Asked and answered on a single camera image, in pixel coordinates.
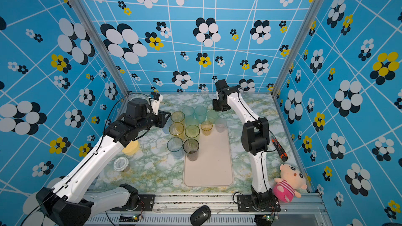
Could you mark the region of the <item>grey-blue clear cup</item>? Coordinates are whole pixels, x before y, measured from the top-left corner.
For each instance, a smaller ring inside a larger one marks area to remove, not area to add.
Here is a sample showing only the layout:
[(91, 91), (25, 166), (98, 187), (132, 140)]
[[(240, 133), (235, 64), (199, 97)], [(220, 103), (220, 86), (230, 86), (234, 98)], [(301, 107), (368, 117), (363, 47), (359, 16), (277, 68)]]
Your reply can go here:
[(173, 137), (167, 142), (167, 149), (175, 159), (181, 159), (184, 156), (183, 140), (179, 137)]

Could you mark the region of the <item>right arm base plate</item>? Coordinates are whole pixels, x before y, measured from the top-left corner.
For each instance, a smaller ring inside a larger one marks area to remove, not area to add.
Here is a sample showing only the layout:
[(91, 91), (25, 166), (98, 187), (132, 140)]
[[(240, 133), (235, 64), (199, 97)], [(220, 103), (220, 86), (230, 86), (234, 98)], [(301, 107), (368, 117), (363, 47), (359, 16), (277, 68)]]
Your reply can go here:
[(281, 206), (278, 198), (268, 194), (263, 200), (258, 200), (252, 195), (237, 195), (234, 198), (239, 212), (280, 212)]

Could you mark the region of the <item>pink plush doll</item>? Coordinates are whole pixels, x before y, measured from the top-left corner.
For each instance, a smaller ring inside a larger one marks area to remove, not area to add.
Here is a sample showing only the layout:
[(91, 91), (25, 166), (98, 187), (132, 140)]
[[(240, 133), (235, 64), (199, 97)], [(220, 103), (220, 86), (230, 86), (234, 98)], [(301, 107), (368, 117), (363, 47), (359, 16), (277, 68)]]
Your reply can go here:
[(305, 176), (290, 164), (281, 164), (280, 171), (280, 177), (274, 179), (274, 195), (284, 203), (290, 203), (294, 197), (301, 198), (301, 193), (297, 190), (307, 189)]

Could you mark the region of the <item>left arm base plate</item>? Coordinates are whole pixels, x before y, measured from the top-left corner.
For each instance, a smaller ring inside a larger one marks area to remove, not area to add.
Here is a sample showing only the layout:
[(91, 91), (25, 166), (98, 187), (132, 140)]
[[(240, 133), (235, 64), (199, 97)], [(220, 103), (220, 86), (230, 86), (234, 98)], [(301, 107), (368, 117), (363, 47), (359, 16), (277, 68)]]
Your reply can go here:
[(155, 195), (138, 195), (135, 204), (127, 204), (122, 207), (116, 207), (111, 211), (138, 211), (138, 212), (150, 212), (153, 210), (155, 204)]

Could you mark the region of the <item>teal cup left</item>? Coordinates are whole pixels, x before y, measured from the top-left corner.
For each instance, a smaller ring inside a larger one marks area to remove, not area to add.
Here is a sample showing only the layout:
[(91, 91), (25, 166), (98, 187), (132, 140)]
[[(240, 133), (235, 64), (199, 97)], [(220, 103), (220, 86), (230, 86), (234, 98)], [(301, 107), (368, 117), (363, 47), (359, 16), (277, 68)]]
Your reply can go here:
[(185, 122), (187, 126), (194, 124), (194, 108), (191, 106), (184, 106), (182, 112), (185, 115)]

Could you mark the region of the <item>green translucent cup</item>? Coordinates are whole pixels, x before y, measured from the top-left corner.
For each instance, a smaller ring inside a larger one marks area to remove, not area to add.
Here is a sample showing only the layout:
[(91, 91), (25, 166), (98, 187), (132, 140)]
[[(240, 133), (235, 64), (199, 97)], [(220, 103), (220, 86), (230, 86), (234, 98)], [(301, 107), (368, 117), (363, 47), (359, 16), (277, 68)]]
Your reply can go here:
[(199, 140), (200, 136), (200, 128), (196, 125), (189, 125), (185, 129), (185, 135), (188, 139), (196, 139)]

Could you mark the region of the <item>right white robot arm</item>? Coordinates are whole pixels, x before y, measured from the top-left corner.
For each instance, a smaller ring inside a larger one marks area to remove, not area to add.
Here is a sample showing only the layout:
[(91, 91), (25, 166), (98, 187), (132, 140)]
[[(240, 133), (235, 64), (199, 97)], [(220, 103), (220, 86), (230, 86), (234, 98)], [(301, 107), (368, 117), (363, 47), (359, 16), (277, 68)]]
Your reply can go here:
[(266, 208), (270, 202), (270, 185), (267, 173), (267, 152), (270, 139), (269, 122), (259, 117), (244, 101), (235, 86), (228, 86), (225, 80), (216, 84), (216, 99), (213, 110), (225, 112), (233, 110), (243, 124), (241, 143), (248, 152), (252, 167), (251, 199), (257, 210)]

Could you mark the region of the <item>light green cup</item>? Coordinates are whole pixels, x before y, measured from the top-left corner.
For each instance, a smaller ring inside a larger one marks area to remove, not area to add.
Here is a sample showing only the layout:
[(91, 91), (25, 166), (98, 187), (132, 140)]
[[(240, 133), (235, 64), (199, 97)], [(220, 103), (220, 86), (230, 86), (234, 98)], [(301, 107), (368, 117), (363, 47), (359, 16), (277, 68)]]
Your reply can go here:
[(208, 110), (206, 114), (207, 120), (212, 124), (215, 124), (216, 120), (219, 118), (218, 112), (214, 110)]

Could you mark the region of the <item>red black utility knife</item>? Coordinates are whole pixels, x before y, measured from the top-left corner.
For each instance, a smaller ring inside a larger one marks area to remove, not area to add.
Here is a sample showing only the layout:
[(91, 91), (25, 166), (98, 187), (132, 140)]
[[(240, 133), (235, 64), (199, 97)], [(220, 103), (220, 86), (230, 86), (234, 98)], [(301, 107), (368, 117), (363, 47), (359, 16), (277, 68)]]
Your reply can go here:
[(280, 159), (281, 159), (283, 162), (286, 162), (286, 161), (288, 160), (288, 155), (287, 155), (287, 153), (285, 152), (284, 148), (281, 146), (281, 144), (278, 142), (277, 139), (272, 139), (272, 143), (274, 144), (275, 149), (276, 149), (276, 151), (277, 151), (277, 153), (278, 153)]

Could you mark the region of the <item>amber cup back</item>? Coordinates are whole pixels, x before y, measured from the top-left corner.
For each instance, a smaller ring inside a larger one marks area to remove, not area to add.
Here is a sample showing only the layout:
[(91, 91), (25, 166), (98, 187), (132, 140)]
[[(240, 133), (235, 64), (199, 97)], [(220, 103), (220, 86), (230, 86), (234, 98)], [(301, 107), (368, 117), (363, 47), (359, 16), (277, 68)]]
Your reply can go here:
[(182, 111), (176, 111), (172, 113), (171, 120), (174, 123), (181, 123), (185, 125), (185, 114)]

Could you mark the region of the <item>small amber cup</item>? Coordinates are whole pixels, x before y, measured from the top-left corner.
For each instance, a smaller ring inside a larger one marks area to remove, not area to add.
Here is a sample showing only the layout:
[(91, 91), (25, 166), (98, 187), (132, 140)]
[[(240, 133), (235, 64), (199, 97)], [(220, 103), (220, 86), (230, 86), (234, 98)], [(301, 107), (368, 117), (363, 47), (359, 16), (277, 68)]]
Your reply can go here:
[(201, 131), (204, 136), (209, 136), (212, 132), (213, 124), (212, 122), (205, 120), (201, 123)]

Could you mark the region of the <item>teal cup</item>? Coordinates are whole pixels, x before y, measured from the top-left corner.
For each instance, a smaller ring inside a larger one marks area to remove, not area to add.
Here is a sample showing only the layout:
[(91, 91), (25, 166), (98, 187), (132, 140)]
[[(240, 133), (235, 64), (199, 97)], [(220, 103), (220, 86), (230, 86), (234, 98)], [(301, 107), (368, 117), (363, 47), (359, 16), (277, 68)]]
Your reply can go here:
[(207, 108), (204, 106), (197, 106), (194, 109), (195, 118), (199, 123), (202, 123), (206, 120)]
[(184, 106), (182, 112), (185, 115), (185, 122), (187, 126), (194, 124), (194, 108), (191, 106)]

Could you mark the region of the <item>beige plastic tray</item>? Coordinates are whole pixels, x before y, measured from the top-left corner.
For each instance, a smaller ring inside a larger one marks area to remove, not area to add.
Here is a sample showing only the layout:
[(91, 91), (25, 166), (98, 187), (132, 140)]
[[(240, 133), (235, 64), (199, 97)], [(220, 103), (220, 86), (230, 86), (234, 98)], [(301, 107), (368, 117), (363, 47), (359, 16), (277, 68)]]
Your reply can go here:
[(233, 169), (228, 129), (212, 128), (199, 136), (198, 158), (185, 158), (183, 182), (188, 187), (218, 187), (233, 184)]

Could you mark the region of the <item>amber cup front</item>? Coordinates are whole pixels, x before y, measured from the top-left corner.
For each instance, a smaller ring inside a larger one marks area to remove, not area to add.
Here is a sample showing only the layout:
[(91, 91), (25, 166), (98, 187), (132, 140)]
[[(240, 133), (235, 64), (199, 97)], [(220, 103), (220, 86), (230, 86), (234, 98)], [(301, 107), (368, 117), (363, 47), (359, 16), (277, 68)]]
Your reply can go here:
[(181, 124), (180, 122), (174, 122), (169, 127), (169, 133), (174, 137), (181, 138), (182, 140), (185, 139), (184, 130), (185, 130), (185, 128), (184, 128), (183, 124)]

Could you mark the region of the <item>dark smoky cup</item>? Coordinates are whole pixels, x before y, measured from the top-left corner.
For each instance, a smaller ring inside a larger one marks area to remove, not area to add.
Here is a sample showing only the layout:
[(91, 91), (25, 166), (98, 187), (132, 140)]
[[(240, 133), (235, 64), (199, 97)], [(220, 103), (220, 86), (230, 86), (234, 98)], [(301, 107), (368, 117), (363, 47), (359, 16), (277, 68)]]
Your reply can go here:
[(187, 139), (183, 144), (184, 152), (189, 161), (196, 161), (198, 159), (198, 151), (200, 144), (196, 139)]

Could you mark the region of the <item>aluminium front frame rail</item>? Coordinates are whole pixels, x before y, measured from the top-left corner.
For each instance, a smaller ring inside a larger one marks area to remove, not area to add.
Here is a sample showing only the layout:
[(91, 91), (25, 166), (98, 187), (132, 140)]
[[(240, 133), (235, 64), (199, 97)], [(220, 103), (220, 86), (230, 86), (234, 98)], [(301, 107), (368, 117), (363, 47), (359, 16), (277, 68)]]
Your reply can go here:
[(90, 217), (86, 226), (191, 226), (190, 216), (207, 205), (211, 217), (204, 226), (330, 226), (322, 198), (303, 194), (293, 203), (280, 203), (280, 212), (239, 212), (239, 194), (156, 194), (153, 210), (107, 211)]

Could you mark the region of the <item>teal cup right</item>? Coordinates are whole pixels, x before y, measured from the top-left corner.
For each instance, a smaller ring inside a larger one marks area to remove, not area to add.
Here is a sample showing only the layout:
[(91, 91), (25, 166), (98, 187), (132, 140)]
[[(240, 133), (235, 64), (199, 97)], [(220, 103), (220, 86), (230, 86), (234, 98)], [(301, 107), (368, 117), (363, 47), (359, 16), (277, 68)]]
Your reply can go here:
[(197, 106), (194, 109), (195, 118), (199, 123), (202, 123), (206, 120), (207, 108), (204, 106)]

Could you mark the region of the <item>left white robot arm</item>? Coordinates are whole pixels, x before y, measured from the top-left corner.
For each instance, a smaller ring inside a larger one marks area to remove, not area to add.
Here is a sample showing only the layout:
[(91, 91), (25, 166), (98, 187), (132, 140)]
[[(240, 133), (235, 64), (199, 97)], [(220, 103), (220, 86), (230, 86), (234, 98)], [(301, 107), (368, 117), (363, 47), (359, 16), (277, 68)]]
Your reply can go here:
[(131, 142), (152, 127), (163, 128), (171, 116), (159, 109), (163, 96), (151, 93), (148, 99), (134, 98), (103, 132), (87, 156), (61, 181), (36, 194), (40, 210), (59, 226), (82, 226), (91, 217), (121, 207), (134, 210), (140, 205), (138, 190), (128, 184), (87, 195), (86, 192), (105, 166)]

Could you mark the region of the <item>black computer mouse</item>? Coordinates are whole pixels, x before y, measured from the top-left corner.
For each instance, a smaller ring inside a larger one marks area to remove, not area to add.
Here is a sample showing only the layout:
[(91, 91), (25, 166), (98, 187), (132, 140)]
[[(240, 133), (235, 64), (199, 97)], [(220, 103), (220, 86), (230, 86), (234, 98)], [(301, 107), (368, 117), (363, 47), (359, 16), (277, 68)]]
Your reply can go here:
[(210, 217), (210, 208), (207, 205), (203, 205), (190, 216), (190, 223), (192, 226), (201, 226), (208, 221)]

